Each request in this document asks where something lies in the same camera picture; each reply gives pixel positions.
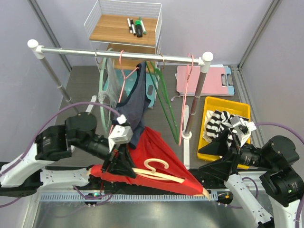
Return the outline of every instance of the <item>metal clothing rack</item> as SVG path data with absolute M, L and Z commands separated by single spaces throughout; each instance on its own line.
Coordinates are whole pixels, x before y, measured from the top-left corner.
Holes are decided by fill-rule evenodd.
M 51 65 L 45 58 L 45 53 L 53 53 L 53 54 L 60 54 L 60 55 L 75 55 L 75 56 L 89 56 L 89 57 L 108 57 L 108 58 L 119 58 L 120 52 L 108 52 L 108 51 L 94 51 L 94 50 L 81 50 L 81 49 L 63 49 L 57 47 L 44 47 L 39 45 L 39 43 L 31 39 L 28 41 L 28 47 L 32 49 L 35 56 L 41 61 L 43 66 L 46 68 L 48 73 L 51 75 L 52 79 L 56 83 L 58 89 L 62 93 L 65 101 L 68 104 L 72 104 L 72 98 L 69 96 L 65 88 L 63 87 L 62 83 L 60 82 L 59 78 L 57 77 L 56 73 L 52 69 Z M 193 64 L 196 66 L 200 66 L 200 75 L 198 84 L 195 90 L 194 99 L 192 102 L 190 115 L 187 121 L 186 129 L 183 131 L 183 138 L 190 139 L 191 138 L 191 127 L 193 122 L 193 117 L 195 115 L 198 102 L 200 100 L 200 94 L 203 88 L 203 84 L 205 81 L 206 74 L 209 70 L 210 63 L 213 60 L 213 54 L 211 52 L 205 52 L 202 57 L 195 58 L 192 60 L 190 57 L 176 57 L 176 56 L 160 56 L 160 55 L 153 55 L 153 54 L 139 54 L 139 53 L 122 53 L 122 58 L 132 59 L 132 60 L 144 60 L 144 61 L 163 61 L 165 63 L 178 63 L 178 64 Z

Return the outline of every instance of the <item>yellow plastic basket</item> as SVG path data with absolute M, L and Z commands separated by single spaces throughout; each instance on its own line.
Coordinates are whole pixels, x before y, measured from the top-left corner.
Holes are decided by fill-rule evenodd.
M 235 101 L 229 101 L 229 100 L 220 99 L 220 98 L 216 98 L 216 97 L 212 97 L 212 96 L 206 97 L 205 105 L 204 105 L 204 114 L 203 114 L 201 129 L 200 129 L 199 147 L 198 147 L 198 151 L 197 151 L 197 156 L 199 159 L 212 162 L 212 161 L 219 159 L 220 157 L 215 156 L 215 155 L 199 153 L 199 149 L 208 144 L 208 142 L 203 138 L 204 123 L 205 123 L 205 116 L 206 116 L 207 110 L 211 110 L 211 111 L 219 110 L 220 112 L 227 111 L 230 114 L 240 115 L 240 116 L 250 119 L 250 106 L 248 104 L 235 102 Z M 238 168 L 248 169 L 249 167 L 245 166 L 245 165 L 238 165 Z

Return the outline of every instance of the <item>black and white striped cloth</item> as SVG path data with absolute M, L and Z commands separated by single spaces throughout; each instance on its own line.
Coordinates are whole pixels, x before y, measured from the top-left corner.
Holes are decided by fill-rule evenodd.
M 210 120 L 206 124 L 206 132 L 207 136 L 209 138 L 216 139 L 218 136 L 225 130 L 230 130 L 230 133 L 228 134 L 227 142 L 228 146 L 231 146 L 232 143 L 232 134 L 237 134 L 237 131 L 232 127 L 230 120 L 235 117 L 236 115 L 233 115 L 229 112 L 223 111 L 220 112 L 216 110 Z M 248 119 L 242 117 L 245 123 L 248 123 Z

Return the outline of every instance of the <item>vertical rack pole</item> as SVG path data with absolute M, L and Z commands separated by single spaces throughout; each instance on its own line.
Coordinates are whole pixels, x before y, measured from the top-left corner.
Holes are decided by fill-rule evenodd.
M 65 101 L 69 105 L 73 104 L 72 98 L 67 93 L 66 89 L 63 87 L 61 81 L 57 77 L 55 71 L 53 70 L 53 68 L 51 67 L 51 65 L 47 61 L 47 59 L 45 58 L 44 54 L 36 52 L 37 48 L 41 48 L 41 46 L 39 46 L 39 43 L 36 40 L 34 40 L 34 39 L 30 39 L 28 41 L 28 47 L 30 49 L 32 49 L 32 51 L 34 52 L 34 54 L 37 57 L 37 59 L 39 59 L 40 62 L 42 63 L 42 65 L 45 67 L 45 69 L 47 70 L 47 72 L 49 73 L 49 75 L 51 76 L 51 78 L 53 79 L 53 81 L 55 82 L 55 84 L 57 85 L 57 88 L 60 90 L 61 94 L 63 95 Z M 78 109 L 76 107 L 73 107 L 73 108 L 74 108 L 75 112 L 78 114 L 79 113 Z
M 213 60 L 213 54 L 211 52 L 205 52 L 202 56 L 202 59 L 203 59 L 205 65 L 200 67 L 199 81 L 198 81 L 198 84 L 196 86 L 195 95 L 194 95 L 194 99 L 193 99 L 193 102 L 192 102 L 187 126 L 186 126 L 185 131 L 183 132 L 183 137 L 184 138 L 191 137 L 190 130 L 191 130 L 192 123 L 193 123 L 193 117 L 194 117 L 195 112 L 196 112 L 197 107 L 198 107 L 198 103 L 199 103 L 200 95 L 201 95 L 201 90 L 202 90 L 203 85 L 204 85 L 206 74 L 207 74 L 207 72 L 210 68 L 211 61 Z

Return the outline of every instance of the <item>pink hanger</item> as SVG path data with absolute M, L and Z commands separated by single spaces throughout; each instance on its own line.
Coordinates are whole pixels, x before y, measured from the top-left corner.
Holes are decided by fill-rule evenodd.
M 122 54 L 123 54 L 123 50 L 120 52 L 120 56 L 119 56 L 119 65 L 120 65 L 120 68 L 121 68 L 121 71 L 122 71 L 122 74 L 123 74 L 123 86 L 122 86 L 122 90 L 120 92 L 120 96 L 119 96 L 119 99 L 118 99 L 118 102 L 121 102 L 121 99 L 122 99 L 122 96 L 123 96 L 123 93 L 124 93 L 124 85 L 125 85 L 125 81 L 126 79 L 135 72 L 135 70 L 139 69 L 139 67 L 136 67 L 127 77 L 125 76 L 124 74 L 124 69 L 123 69 L 123 65 L 122 65 Z
M 186 98 L 187 98 L 187 90 L 188 90 L 188 82 L 189 78 L 193 69 L 193 62 L 194 62 L 194 56 L 192 55 L 192 64 L 191 64 L 191 69 L 189 72 L 189 65 L 187 65 L 187 77 L 186 77 L 186 89 L 185 89 L 185 94 L 182 100 L 182 110 L 181 110 L 181 119 L 180 119 L 180 140 L 179 140 L 179 146 L 181 145 L 181 134 L 182 134 L 182 124 L 184 122 L 184 116 L 185 116 L 185 108 L 186 108 Z

